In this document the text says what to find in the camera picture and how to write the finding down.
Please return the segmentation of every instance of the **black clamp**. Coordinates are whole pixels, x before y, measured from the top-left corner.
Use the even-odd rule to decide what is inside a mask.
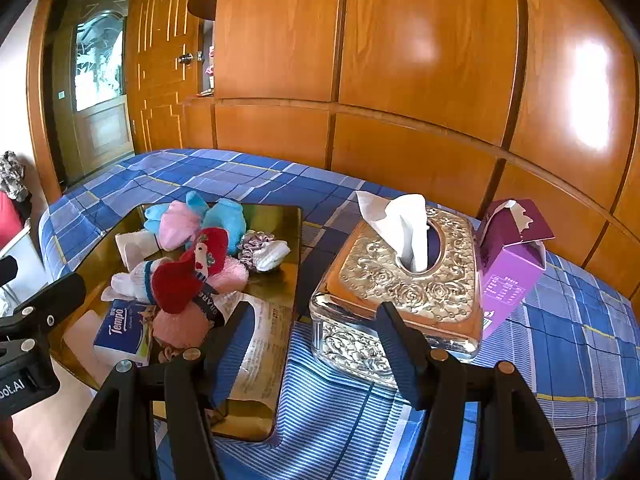
[[[398,390],[416,410],[426,410],[404,480],[453,478],[466,402],[480,403],[471,478],[572,478],[553,429],[512,363],[462,364],[407,327],[389,302],[378,307],[374,325]]]
[[[200,348],[143,368],[120,361],[82,418],[56,480],[158,480],[154,400],[166,405],[176,477],[223,480],[204,409],[230,394],[254,325],[254,308],[241,301]]]
[[[17,275],[12,256],[0,260],[0,285]],[[84,280],[72,272],[0,317],[0,420],[55,394],[60,388],[47,334],[84,302]]]

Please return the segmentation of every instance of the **patterned cloth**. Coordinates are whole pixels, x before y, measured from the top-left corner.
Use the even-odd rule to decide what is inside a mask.
[[[18,160],[14,152],[4,152],[0,157],[0,190],[10,199],[22,202],[29,194],[23,180],[24,164]]]
[[[220,150],[166,150],[112,166],[52,204],[40,221],[47,272],[75,269],[108,229],[141,203],[183,200],[293,204],[304,209],[296,305],[309,297],[360,220],[354,190],[401,193],[301,164]],[[548,267],[511,317],[482,343],[474,362],[511,360],[556,431],[574,476],[603,478],[640,424],[640,329],[628,300],[580,267],[547,253]],[[294,331],[277,447],[217,440],[235,479],[397,479],[420,414],[398,395],[341,375],[310,354],[310,328]],[[469,404],[456,478],[468,478],[477,408]],[[159,447],[172,478],[168,438]]]

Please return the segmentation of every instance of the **shelf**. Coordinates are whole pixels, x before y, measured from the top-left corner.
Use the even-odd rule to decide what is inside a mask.
[[[218,0],[189,0],[187,10],[203,20],[216,19],[216,3]]]

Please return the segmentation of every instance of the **white wall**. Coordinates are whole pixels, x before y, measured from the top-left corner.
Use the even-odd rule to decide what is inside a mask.
[[[33,194],[31,235],[39,247],[38,222],[47,202],[35,169],[27,113],[27,49],[37,1],[24,9],[0,46],[0,154],[11,150],[26,166],[25,184]]]

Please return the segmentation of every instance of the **white tissue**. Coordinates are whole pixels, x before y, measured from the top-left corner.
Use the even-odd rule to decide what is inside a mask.
[[[427,211],[422,195],[402,195],[387,200],[367,191],[356,191],[360,213],[398,254],[411,272],[428,267]]]
[[[146,229],[135,233],[116,235],[116,245],[120,251],[122,263],[129,272],[146,257],[160,250],[156,235]]]

